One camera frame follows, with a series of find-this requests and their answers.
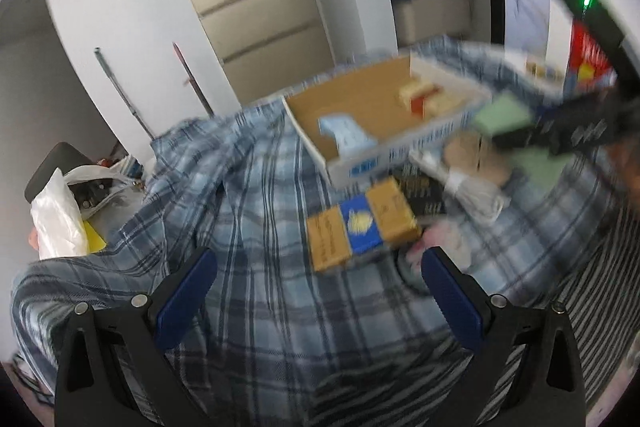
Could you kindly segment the light blue tissue pack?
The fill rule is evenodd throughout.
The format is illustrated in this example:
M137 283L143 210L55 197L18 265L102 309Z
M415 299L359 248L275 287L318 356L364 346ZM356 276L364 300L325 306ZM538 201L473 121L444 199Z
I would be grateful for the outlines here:
M334 140L340 157L355 156L378 145L378 140L365 132L348 114L322 116L318 119L318 127L322 135Z

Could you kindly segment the beige bathroom vanity cabinet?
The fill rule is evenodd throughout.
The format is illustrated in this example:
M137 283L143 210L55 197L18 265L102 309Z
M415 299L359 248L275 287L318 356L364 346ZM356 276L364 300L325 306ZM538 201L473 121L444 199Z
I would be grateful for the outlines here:
M398 46L441 35L467 37L472 30L470 0L396 0L392 7Z

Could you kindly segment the white cardboard tray box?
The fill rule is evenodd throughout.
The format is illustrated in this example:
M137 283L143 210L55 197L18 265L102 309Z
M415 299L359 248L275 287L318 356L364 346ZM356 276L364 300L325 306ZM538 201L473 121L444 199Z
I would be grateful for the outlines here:
M430 120L413 115L399 98L400 89L413 80L441 87L462 98L464 104ZM479 81L434 58L411 53L313 84L286 96L283 105L323 179L341 190L402 164L410 150L442 145L491 99L491 91ZM335 140L320 132L319 120L331 115L352 118L376 144L356 155L341 156Z

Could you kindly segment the gold yellow box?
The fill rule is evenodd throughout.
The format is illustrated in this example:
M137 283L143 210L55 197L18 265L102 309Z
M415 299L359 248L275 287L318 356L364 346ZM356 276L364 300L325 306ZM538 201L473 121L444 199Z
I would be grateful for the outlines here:
M418 220L393 178L307 219L310 260L317 272L412 244L421 235Z

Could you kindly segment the round tan silicone mat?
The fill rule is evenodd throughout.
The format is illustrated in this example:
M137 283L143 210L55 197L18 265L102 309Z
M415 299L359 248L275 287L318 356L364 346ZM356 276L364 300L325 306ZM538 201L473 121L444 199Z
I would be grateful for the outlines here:
M476 131L460 131L454 134L442 151L444 163L468 176L503 187L509 181L512 167L492 145L491 141Z

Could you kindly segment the green sponge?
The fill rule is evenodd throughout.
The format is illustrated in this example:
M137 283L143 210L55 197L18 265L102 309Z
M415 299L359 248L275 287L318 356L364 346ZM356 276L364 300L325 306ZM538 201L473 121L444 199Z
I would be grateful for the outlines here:
M575 159L573 154L552 155L548 146L536 145L529 138L537 119L530 108L510 91L495 96L473 117L471 126L487 136L513 168L544 192L560 181L564 169Z

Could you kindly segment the red gold cigarette box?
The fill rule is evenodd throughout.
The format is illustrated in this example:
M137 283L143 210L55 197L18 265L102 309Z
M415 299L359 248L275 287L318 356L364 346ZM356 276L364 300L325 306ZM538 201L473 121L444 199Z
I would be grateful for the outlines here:
M414 116L431 120L456 110L462 96L428 81L411 81L398 91L399 102Z

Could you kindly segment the red iced tea bottle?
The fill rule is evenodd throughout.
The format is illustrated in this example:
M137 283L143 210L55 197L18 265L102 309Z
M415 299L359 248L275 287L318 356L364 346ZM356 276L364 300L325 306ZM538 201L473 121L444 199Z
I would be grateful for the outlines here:
M614 68L604 52L579 20L572 21L570 55L564 81L564 94L568 98L613 86Z

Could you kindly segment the dark chair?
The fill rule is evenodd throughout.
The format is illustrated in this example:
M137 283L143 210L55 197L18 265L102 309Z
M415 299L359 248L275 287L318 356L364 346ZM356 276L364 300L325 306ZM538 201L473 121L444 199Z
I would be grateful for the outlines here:
M27 182L24 190L26 202L34 200L47 185L56 169L66 174L77 167L92 164L93 161L72 144L67 142L56 144Z

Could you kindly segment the blue plaid cloth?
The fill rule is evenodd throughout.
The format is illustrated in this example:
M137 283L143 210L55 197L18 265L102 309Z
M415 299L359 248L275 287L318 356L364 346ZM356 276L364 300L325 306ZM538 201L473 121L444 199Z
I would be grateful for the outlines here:
M15 281L13 332L38 377L54 385L77 303L128 303L207 247L216 280L168 360L217 424L424 425L471 355L397 255L314 272L306 221L343 193L282 104L180 124L153 150L144 203L105 251L35 263ZM595 405L639 334L638 212L604 154L573 160L547 193L514 176L506 195L492 225L448 202L472 277L514 305L563 303Z

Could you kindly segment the white plastic bag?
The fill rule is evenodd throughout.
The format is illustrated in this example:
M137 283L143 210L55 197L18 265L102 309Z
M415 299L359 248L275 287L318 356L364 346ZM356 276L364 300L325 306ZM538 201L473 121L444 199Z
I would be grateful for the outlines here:
M40 260L84 257L89 243L76 199L56 168L30 204Z

